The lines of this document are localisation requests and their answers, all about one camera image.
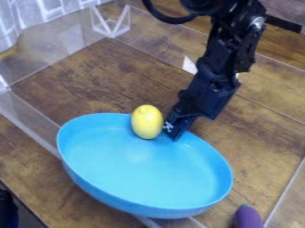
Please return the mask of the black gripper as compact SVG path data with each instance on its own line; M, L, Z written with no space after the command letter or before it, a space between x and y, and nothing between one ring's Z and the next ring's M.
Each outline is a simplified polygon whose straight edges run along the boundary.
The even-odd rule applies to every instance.
M179 91L179 101L163 123L163 132L173 141L190 129L197 117L217 119L241 86L236 74L213 73L203 58L197 60L195 66L197 74L187 89Z

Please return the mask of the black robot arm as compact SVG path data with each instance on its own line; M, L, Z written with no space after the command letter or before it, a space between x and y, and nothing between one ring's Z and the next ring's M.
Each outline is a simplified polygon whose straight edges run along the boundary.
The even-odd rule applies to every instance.
M198 117L214 119L222 112L241 83L237 74L256 63L256 47L266 29L266 8L258 0L221 0L223 7L211 15L213 29L206 51L197 60L197 74L179 92L163 124L177 141Z

